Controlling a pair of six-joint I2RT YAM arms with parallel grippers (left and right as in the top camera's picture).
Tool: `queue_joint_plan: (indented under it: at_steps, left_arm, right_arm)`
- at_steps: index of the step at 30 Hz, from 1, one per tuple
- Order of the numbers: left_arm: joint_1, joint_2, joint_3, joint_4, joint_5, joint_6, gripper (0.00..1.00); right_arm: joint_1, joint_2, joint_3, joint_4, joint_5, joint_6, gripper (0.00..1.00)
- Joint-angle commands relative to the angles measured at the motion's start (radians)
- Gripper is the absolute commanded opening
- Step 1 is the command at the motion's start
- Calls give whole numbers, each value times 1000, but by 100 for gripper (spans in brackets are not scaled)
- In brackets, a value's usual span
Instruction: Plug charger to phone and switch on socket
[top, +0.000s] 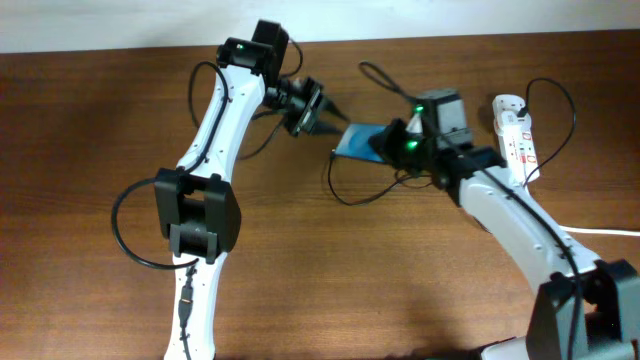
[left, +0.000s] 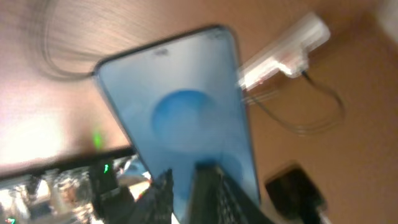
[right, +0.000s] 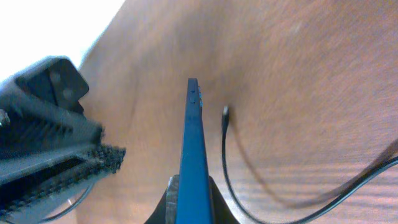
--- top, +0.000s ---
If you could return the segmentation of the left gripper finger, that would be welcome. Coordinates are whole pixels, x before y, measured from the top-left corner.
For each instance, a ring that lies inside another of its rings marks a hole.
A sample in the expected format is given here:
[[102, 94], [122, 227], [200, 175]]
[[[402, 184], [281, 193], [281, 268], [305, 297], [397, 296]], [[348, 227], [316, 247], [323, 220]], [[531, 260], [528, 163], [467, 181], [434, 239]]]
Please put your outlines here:
[[344, 113], [343, 113], [343, 112], [338, 108], [338, 106], [336, 105], [336, 103], [335, 103], [333, 100], [331, 100], [328, 96], [325, 96], [325, 97], [323, 98], [323, 105], [322, 105], [322, 109], [323, 109], [325, 112], [328, 112], [329, 114], [331, 114], [331, 115], [333, 115], [333, 116], [335, 116], [335, 117], [338, 117], [339, 119], [341, 119], [341, 120], [342, 120], [342, 121], [344, 121], [344, 122], [347, 122], [347, 123], [349, 123], [349, 122], [350, 122], [349, 117], [348, 117], [346, 114], [344, 114]]
[[321, 136], [321, 135], [342, 135], [344, 133], [343, 130], [339, 129], [335, 125], [325, 122], [322, 120], [318, 120], [312, 126], [312, 135], [313, 136]]

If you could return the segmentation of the blue Galaxy smartphone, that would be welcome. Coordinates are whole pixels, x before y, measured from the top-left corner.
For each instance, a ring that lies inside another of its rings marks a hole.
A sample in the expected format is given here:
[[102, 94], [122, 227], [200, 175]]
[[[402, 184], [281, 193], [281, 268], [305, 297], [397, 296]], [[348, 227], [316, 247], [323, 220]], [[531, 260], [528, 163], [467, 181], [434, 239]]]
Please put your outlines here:
[[384, 125], [352, 123], [346, 128], [334, 154], [337, 157], [384, 164], [383, 158], [369, 144], [369, 139], [384, 129]]

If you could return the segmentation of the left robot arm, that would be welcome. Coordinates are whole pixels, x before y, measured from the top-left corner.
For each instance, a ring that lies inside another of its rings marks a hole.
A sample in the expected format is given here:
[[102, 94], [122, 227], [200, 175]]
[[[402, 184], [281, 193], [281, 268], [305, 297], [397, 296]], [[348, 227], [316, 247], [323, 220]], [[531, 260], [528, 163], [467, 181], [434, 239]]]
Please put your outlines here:
[[289, 42], [287, 31], [267, 20], [257, 23], [248, 40], [228, 38], [217, 50], [215, 89], [190, 148], [175, 169], [157, 173], [159, 222], [176, 283], [167, 359], [216, 356], [218, 283], [242, 222], [231, 186], [233, 169], [258, 108], [280, 115], [293, 137], [341, 132], [320, 118], [324, 111], [339, 113], [320, 83], [282, 74]]

